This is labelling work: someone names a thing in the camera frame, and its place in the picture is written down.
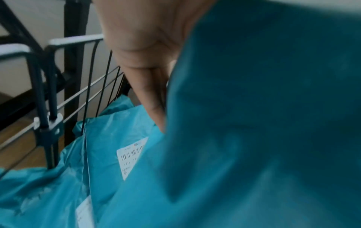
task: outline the hand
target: hand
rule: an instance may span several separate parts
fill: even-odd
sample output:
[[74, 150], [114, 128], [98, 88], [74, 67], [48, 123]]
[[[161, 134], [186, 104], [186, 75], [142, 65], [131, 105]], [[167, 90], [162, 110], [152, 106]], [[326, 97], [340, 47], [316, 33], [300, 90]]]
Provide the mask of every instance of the hand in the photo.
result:
[[149, 116], [165, 129], [168, 68], [215, 0], [93, 0], [105, 42]]

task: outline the wooden floor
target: wooden floor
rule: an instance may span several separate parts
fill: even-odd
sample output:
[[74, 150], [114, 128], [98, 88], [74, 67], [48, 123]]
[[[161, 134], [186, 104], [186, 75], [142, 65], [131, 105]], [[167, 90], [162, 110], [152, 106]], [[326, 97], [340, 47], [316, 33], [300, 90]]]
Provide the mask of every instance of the wooden floor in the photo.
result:
[[[12, 137], [20, 130], [30, 125], [32, 120], [28, 118], [19, 119], [17, 122], [0, 131], [0, 143]], [[32, 131], [26, 133], [16, 142], [0, 151], [0, 167], [8, 168], [24, 157], [31, 149], [35, 147], [35, 136]], [[64, 148], [64, 137], [59, 140], [59, 150]], [[42, 147], [37, 148], [27, 156], [15, 169], [24, 169], [30, 167], [46, 167], [45, 153]]]

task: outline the metal wire basket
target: metal wire basket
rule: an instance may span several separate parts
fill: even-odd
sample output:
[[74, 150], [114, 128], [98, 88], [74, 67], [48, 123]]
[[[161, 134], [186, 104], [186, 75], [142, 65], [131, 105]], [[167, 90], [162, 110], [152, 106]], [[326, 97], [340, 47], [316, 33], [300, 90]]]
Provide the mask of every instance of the metal wire basket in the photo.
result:
[[[65, 38], [52, 39], [46, 48], [42, 49], [14, 13], [0, 0], [0, 24], [9, 32], [7, 36], [0, 36], [0, 61], [25, 58], [30, 75], [32, 89], [0, 105], [0, 130], [10, 126], [33, 109], [37, 111], [34, 122], [0, 145], [0, 154], [11, 144], [16, 143], [24, 134], [33, 131], [36, 146], [29, 148], [23, 156], [10, 164], [0, 173], [0, 179], [10, 170], [14, 169], [26, 157], [32, 154], [37, 147], [43, 147], [47, 168], [54, 168], [59, 162], [59, 138], [64, 134], [65, 145], [74, 140], [72, 129], [77, 122], [77, 114], [84, 110], [82, 134], [84, 132], [85, 118], [87, 117], [88, 105], [100, 94], [96, 116], [98, 116], [104, 90], [112, 85], [107, 106], [121, 94], [127, 95], [130, 85], [120, 66], [109, 69], [112, 51], [110, 51], [106, 72], [92, 82], [94, 58], [99, 42], [103, 41], [103, 35], [84, 35], [89, 2], [66, 1], [64, 8], [64, 35]], [[82, 75], [82, 62], [84, 45], [93, 43], [93, 51], [90, 61], [88, 86], [80, 88]], [[55, 64], [55, 53], [64, 49], [65, 71], [61, 72]], [[43, 83], [41, 71], [44, 72], [46, 82]], [[108, 75], [117, 71], [114, 78], [108, 81]], [[112, 98], [116, 82], [121, 77], [121, 82]], [[90, 88], [104, 80], [102, 89], [90, 97]], [[57, 104], [57, 93], [65, 90], [65, 101]], [[86, 91], [86, 102], [79, 106], [79, 96]], [[49, 102], [49, 111], [46, 109], [46, 100]], [[59, 113], [59, 109], [65, 108], [65, 115]]]

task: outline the white wall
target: white wall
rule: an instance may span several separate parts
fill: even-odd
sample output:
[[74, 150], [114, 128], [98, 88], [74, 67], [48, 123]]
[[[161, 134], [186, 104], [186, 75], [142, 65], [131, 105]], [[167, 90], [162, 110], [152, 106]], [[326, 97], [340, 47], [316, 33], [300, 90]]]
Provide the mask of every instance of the white wall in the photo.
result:
[[[6, 0], [8, 6], [13, 10], [19, 20], [25, 25], [28, 31], [34, 36], [37, 42], [45, 47], [50, 39], [61, 38], [64, 36], [64, 4], [65, 1], [56, 0]], [[99, 21], [96, 16], [94, 6], [90, 6], [88, 25], [86, 34], [101, 33]], [[7, 32], [0, 26], [0, 35]], [[81, 88], [88, 85], [89, 67], [92, 44], [87, 44], [84, 50], [83, 74]], [[109, 57], [109, 49], [101, 42], [97, 49], [94, 62], [93, 78], [95, 81], [106, 71], [106, 65]], [[64, 70], [64, 52], [61, 50], [56, 54], [56, 64], [61, 71]], [[110, 69], [116, 66], [116, 62], [112, 59]], [[110, 81], [115, 77], [116, 71], [109, 75]], [[120, 79], [117, 80], [116, 89], [119, 86]], [[90, 96], [95, 94], [102, 88], [103, 80], [91, 88]], [[11, 60], [0, 63], [0, 92], [8, 94], [12, 97], [21, 94], [31, 88], [29, 74], [23, 59]], [[102, 99], [100, 110], [103, 110], [108, 102], [112, 85], [106, 88]], [[86, 92], [80, 96], [79, 105], [85, 102]], [[93, 99], [89, 105], [87, 116], [95, 116], [100, 96]], [[64, 101], [64, 93], [58, 93], [58, 104]], [[83, 111], [80, 112], [78, 119], [81, 119]]]

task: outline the white label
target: white label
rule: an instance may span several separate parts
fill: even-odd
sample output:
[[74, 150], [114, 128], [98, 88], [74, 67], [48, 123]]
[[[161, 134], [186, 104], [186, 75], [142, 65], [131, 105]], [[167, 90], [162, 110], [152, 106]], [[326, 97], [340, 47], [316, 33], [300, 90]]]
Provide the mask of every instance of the white label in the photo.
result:
[[148, 137], [145, 137], [133, 144], [130, 144], [129, 146], [117, 150], [117, 156], [123, 180], [125, 180], [132, 171], [147, 140]]
[[90, 196], [76, 208], [75, 212], [79, 228], [95, 228]]

